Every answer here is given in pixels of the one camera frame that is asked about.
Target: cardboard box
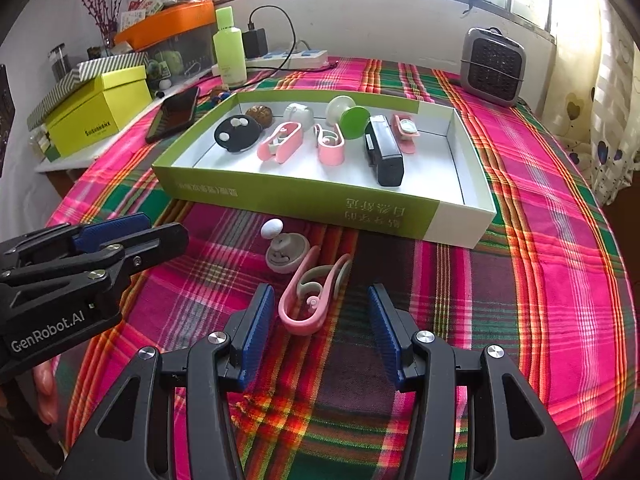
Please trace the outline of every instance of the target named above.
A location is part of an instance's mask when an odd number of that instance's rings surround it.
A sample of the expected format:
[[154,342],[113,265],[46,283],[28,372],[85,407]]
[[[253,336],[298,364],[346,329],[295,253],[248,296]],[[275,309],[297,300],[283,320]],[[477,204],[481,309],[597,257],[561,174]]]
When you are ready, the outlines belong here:
[[[292,102],[307,105],[324,126],[326,104],[349,95],[372,115],[409,113],[420,131],[416,153],[404,155],[404,179],[396,188],[378,184],[369,167],[364,138],[347,140],[345,161],[324,166],[316,139],[284,164],[262,162],[257,145],[229,153],[213,131],[233,114],[267,105],[274,124]],[[179,137],[153,164],[162,188],[174,198],[223,205],[428,240],[474,247],[496,215],[484,168],[458,113],[450,107],[400,97],[329,90],[240,92],[220,103]]]
[[102,74],[47,117],[49,137],[60,156],[71,155],[118,133],[150,102],[145,67]]
[[71,72],[65,75],[38,103],[27,118],[29,131],[36,129],[45,122],[47,116],[55,108],[81,86],[91,81],[100,74],[131,68],[132,66],[146,65],[147,58],[144,52],[131,52],[117,56],[90,59],[79,63]]

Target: lime green bottle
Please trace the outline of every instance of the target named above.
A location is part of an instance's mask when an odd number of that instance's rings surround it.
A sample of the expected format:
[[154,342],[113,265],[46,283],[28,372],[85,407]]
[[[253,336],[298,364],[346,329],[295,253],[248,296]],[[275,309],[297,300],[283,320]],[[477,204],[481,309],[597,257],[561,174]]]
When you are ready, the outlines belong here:
[[213,35],[218,69],[222,82],[229,86],[246,83],[246,61],[242,46],[242,31],[234,27],[234,13],[231,7],[216,10],[218,31]]

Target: green disc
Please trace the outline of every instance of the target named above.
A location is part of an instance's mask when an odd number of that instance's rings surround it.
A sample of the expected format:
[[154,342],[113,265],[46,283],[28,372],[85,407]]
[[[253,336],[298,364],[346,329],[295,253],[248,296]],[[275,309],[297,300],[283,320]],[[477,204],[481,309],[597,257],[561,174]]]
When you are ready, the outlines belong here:
[[340,129],[345,139],[357,139],[364,135],[371,113],[364,106],[349,108],[340,118]]

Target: black round object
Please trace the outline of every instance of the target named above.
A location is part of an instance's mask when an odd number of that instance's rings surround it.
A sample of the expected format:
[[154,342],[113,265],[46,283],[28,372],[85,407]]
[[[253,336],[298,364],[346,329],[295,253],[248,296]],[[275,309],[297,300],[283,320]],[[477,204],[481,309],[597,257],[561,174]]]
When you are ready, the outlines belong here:
[[[232,121],[234,123],[237,121],[246,122],[246,124],[234,126]],[[221,139],[221,134],[226,134],[226,136]],[[241,114],[231,116],[222,121],[213,133],[213,138],[219,146],[222,146],[228,152],[240,153],[252,147],[261,134],[262,127],[258,124],[258,121],[248,115]]]

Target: orange box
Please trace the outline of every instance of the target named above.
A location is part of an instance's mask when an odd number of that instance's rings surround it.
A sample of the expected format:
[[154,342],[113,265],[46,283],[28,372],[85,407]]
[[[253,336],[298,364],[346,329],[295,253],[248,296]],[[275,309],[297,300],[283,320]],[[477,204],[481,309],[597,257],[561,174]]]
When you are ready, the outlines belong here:
[[116,44],[126,41],[133,50],[140,51],[194,28],[216,22],[213,1],[169,7],[126,28],[114,38]]

